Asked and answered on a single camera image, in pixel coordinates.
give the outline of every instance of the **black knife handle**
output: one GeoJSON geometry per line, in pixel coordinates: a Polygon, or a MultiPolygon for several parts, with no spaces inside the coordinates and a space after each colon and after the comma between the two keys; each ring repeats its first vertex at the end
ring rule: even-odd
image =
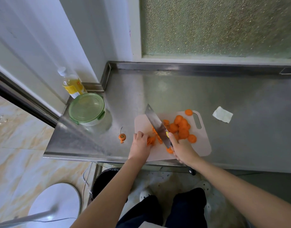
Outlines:
{"type": "Polygon", "coordinates": [[[187,165],[185,165],[185,166],[188,168],[188,170],[189,170],[191,175],[193,175],[193,176],[196,175],[196,170],[195,169],[193,169],[193,168],[191,168],[191,167],[189,167],[187,165]]]}

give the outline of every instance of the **textured glass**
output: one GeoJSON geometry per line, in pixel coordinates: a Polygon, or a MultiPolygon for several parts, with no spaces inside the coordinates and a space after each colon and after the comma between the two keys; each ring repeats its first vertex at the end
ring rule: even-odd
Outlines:
{"type": "Polygon", "coordinates": [[[291,0],[140,0],[144,55],[291,58],[291,0]]]}

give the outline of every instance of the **black pants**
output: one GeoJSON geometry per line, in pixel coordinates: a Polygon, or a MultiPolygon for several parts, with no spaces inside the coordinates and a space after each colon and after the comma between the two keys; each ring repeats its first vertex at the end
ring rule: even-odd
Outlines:
{"type": "MultiPolygon", "coordinates": [[[[202,188],[177,194],[165,227],[207,228],[204,206],[207,200],[202,188]]],[[[163,225],[161,206],[156,196],[151,195],[130,209],[117,223],[116,228],[138,228],[144,221],[163,225]]]]}

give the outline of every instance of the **metal table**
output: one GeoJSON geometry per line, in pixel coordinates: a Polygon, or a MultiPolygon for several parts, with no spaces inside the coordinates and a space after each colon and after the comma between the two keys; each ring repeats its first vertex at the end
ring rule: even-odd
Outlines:
{"type": "MultiPolygon", "coordinates": [[[[133,140],[134,119],[147,103],[159,112],[196,110],[212,153],[207,161],[227,169],[291,173],[291,79],[275,76],[205,76],[187,71],[112,70],[102,123],[76,125],[68,108],[44,157],[124,163],[133,140]],[[212,116],[221,106],[233,113],[224,123],[212,116]],[[120,128],[127,139],[120,144],[120,128]]],[[[147,164],[182,166],[177,160],[147,164]]]]}

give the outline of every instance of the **white bottle cap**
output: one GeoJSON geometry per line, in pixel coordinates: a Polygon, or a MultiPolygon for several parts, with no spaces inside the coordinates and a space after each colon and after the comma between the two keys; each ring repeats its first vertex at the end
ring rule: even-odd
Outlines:
{"type": "Polygon", "coordinates": [[[61,76],[66,76],[66,68],[65,67],[60,67],[58,69],[58,73],[61,75],[61,76]]]}

